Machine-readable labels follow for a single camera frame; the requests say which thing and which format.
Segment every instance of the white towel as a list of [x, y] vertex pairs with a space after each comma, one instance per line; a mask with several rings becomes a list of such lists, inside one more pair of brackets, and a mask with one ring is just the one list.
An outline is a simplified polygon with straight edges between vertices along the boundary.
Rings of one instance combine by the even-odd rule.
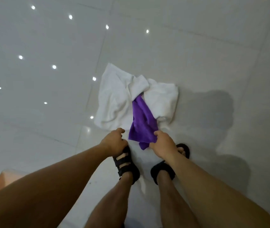
[[101, 77], [94, 123], [106, 130], [129, 130], [133, 122], [132, 101], [142, 92], [154, 118], [170, 123], [178, 98], [174, 84], [146, 80], [142, 75], [135, 77], [109, 63]]

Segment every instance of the folded cloth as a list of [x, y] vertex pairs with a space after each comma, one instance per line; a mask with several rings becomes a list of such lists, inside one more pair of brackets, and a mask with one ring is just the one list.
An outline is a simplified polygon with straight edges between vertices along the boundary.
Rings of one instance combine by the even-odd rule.
[[129, 131], [129, 139], [139, 142], [142, 150], [149, 147], [150, 142], [156, 142], [154, 131], [158, 130], [157, 120], [141, 96], [135, 98], [133, 105], [133, 123]]
[[135, 77], [109, 63], [101, 77], [95, 125], [105, 130], [129, 130], [133, 122], [132, 101], [142, 92], [154, 118], [170, 123], [178, 98], [174, 84], [157, 83], [142, 75]]

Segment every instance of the gray tile floor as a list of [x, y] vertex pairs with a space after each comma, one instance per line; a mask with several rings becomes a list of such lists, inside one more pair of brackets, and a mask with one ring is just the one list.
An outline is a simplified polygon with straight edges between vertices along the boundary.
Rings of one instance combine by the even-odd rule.
[[[270, 213], [270, 0], [1, 0], [0, 172], [32, 172], [99, 143], [107, 131], [90, 116], [108, 62], [177, 84], [166, 131]], [[126, 224], [161, 227], [149, 176], [159, 159], [130, 146], [143, 177]], [[117, 181], [109, 158], [67, 224], [82, 227]]]

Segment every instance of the purple towel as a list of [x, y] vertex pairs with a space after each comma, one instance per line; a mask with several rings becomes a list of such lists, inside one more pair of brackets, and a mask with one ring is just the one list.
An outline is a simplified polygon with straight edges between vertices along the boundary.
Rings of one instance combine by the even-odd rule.
[[142, 150], [149, 147], [150, 142], [156, 142], [154, 131], [158, 130], [157, 120], [153, 117], [145, 101], [139, 95], [132, 102], [133, 123], [129, 132], [129, 139], [139, 142]]

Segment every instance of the black sandal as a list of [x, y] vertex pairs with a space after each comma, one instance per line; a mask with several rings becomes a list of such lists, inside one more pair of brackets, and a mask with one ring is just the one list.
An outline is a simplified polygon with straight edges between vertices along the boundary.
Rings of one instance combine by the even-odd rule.
[[[117, 160], [116, 158], [118, 158], [123, 153], [127, 153], [128, 155]], [[133, 174], [133, 184], [134, 184], [139, 179], [140, 172], [139, 172], [139, 169], [137, 168], [137, 166], [135, 166], [135, 164], [132, 161], [130, 147], [129, 146], [125, 147], [120, 155], [113, 157], [115, 165], [118, 169], [118, 174], [120, 176], [119, 180], [121, 179], [122, 174], [130, 171]], [[130, 162], [130, 164], [123, 166], [122, 168], [119, 168], [120, 165], [127, 163], [127, 162]]]
[[[190, 158], [190, 149], [186, 144], [180, 143], [178, 145], [176, 145], [177, 147], [182, 147], [184, 149], [184, 151], [186, 152], [186, 158], [189, 159]], [[155, 166], [152, 167], [151, 169], [151, 176], [154, 179], [154, 182], [156, 183], [156, 185], [158, 185], [157, 183], [157, 175], [161, 170], [165, 170], [166, 172], [168, 172], [168, 174], [170, 175], [171, 180], [173, 180], [175, 178], [175, 172], [174, 170], [171, 168], [171, 166], [169, 166], [167, 163], [164, 163], [165, 161], [162, 161], [158, 164], [156, 164]]]

